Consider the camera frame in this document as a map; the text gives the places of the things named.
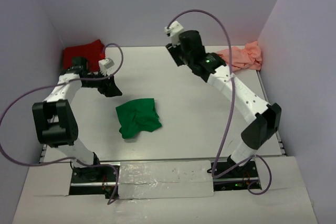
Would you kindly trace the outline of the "green t-shirt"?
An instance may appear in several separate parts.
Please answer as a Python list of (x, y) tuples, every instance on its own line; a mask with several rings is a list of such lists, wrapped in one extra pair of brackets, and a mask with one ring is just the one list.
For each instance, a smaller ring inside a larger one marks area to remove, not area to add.
[(154, 132), (162, 127), (156, 111), (154, 98), (128, 101), (116, 107), (120, 123), (119, 132), (123, 139), (136, 137), (140, 132)]

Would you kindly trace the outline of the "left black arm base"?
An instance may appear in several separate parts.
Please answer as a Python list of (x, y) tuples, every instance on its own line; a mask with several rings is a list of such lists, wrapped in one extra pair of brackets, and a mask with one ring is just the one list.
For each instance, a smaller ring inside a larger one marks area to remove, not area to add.
[(115, 189), (119, 166), (104, 165), (96, 168), (77, 168), (70, 164), (72, 169), (69, 195), (104, 195), (105, 199), (117, 199), (118, 188)]

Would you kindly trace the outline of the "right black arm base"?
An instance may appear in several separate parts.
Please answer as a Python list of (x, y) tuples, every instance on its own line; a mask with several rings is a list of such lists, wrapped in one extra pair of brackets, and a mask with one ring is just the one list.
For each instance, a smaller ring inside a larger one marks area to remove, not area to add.
[(214, 191), (261, 189), (259, 175), (254, 161), (249, 161), (243, 168), (235, 168), (219, 178), (213, 178)]

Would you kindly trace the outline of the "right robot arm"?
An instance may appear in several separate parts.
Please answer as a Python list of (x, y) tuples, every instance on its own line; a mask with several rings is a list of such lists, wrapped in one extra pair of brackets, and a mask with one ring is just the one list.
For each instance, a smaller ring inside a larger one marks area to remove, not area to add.
[(248, 159), (278, 130), (281, 107), (269, 104), (253, 93), (216, 53), (207, 53), (196, 30), (165, 29), (171, 42), (167, 50), (178, 66), (188, 66), (192, 73), (213, 86), (234, 103), (248, 126), (241, 133), (241, 142), (229, 156), (228, 171), (233, 177), (245, 173)]

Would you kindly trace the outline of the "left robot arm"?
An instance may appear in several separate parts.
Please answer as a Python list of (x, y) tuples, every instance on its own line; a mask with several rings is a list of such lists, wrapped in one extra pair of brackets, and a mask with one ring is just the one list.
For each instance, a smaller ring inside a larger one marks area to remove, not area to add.
[(113, 73), (114, 62), (104, 58), (98, 62), (97, 72), (89, 71), (89, 62), (84, 57), (75, 57), (72, 65), (61, 72), (58, 83), (50, 95), (32, 106), (33, 118), (40, 143), (74, 158), (76, 168), (84, 168), (90, 181), (102, 177), (97, 155), (88, 150), (79, 139), (78, 124), (71, 109), (71, 102), (81, 88), (96, 89), (107, 98), (121, 96)]

